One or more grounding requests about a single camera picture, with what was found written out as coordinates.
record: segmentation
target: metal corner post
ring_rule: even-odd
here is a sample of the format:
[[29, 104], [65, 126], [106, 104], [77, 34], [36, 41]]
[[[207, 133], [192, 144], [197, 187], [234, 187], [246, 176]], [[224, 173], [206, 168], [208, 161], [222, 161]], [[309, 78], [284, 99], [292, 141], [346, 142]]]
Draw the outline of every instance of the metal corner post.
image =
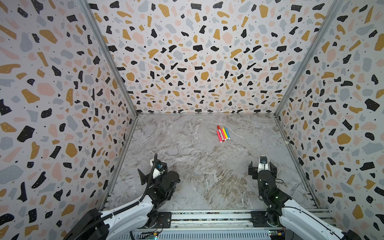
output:
[[122, 82], [121, 76], [117, 70], [116, 64], [114, 60], [112, 59], [112, 56], [109, 53], [108, 47], [104, 42], [103, 35], [96, 23], [95, 18], [93, 17], [91, 8], [89, 7], [87, 0], [78, 0], [79, 7], [82, 10], [85, 19], [87, 20], [89, 24], [89, 28], [92, 30], [94, 37], [96, 38], [96, 41], [100, 47], [100, 50], [102, 54], [104, 55], [107, 64], [110, 66], [112, 74], [114, 78], [116, 79], [116, 82], [121, 90], [121, 94], [124, 96], [125, 101], [128, 104], [128, 107], [130, 111], [134, 114], [135, 118], [137, 118], [137, 111], [135, 107], [133, 106], [133, 103], [131, 101], [131, 98], [129, 97], [129, 94], [127, 92], [127, 89], [125, 88], [124, 83]]
[[297, 69], [295, 75], [293, 76], [292, 82], [289, 84], [288, 89], [285, 91], [285, 94], [283, 96], [283, 99], [280, 101], [279, 106], [276, 109], [275, 116], [278, 116], [281, 111], [284, 108], [285, 103], [288, 101], [289, 96], [295, 89], [296, 84], [299, 82], [304, 70], [310, 63], [313, 55], [315, 54], [317, 48], [319, 47], [321, 40], [323, 39], [324, 35], [327, 33], [329, 27], [331, 26], [333, 20], [336, 18], [337, 13], [339, 12], [343, 0], [334, 0], [333, 3], [331, 4], [326, 18], [321, 24], [320, 30], [317, 33], [315, 39], [313, 40], [313, 43], [311, 44], [310, 48], [308, 49], [307, 54], [304, 56], [303, 61], [301, 62], [299, 68]]

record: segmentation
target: terrazzo patterned wall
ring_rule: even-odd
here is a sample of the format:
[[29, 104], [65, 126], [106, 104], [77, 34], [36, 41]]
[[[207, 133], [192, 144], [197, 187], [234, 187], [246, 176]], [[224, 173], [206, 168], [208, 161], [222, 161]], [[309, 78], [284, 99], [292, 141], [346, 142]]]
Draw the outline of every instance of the terrazzo patterned wall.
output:
[[345, 1], [278, 119], [336, 224], [384, 239], [384, 1]]
[[105, 197], [132, 123], [75, 1], [0, 1], [0, 238], [62, 239]]
[[272, 113], [332, 1], [89, 3], [139, 113]]

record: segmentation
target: group of markers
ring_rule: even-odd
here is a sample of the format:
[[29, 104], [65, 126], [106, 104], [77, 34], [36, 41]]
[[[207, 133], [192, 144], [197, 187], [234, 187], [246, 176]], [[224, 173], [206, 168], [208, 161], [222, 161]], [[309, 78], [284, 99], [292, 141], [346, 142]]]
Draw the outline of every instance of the group of markers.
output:
[[217, 136], [220, 142], [224, 142], [225, 140], [231, 139], [231, 137], [229, 136], [228, 129], [226, 128], [220, 129], [220, 126], [217, 126]]

